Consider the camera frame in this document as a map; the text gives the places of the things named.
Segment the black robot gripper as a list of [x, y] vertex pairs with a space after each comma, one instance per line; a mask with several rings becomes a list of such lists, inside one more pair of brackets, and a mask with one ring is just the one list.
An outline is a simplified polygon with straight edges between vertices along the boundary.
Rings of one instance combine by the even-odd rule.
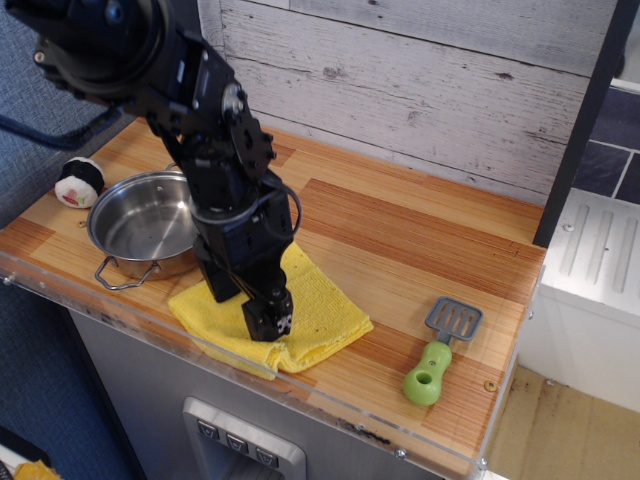
[[290, 189], [254, 187], [235, 206], [207, 205], [192, 198], [198, 236], [193, 251], [217, 303], [243, 293], [250, 338], [273, 342], [289, 335], [293, 300], [281, 267], [293, 241]]

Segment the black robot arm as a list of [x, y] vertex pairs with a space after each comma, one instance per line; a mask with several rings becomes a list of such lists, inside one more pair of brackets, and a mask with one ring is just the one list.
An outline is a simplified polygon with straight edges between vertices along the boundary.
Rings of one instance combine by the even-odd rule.
[[186, 177], [194, 252], [217, 301], [238, 293], [250, 337], [292, 326], [281, 258], [301, 220], [295, 193], [269, 167], [271, 136], [252, 116], [226, 60], [165, 1], [9, 1], [34, 30], [34, 60], [75, 98], [146, 120]]

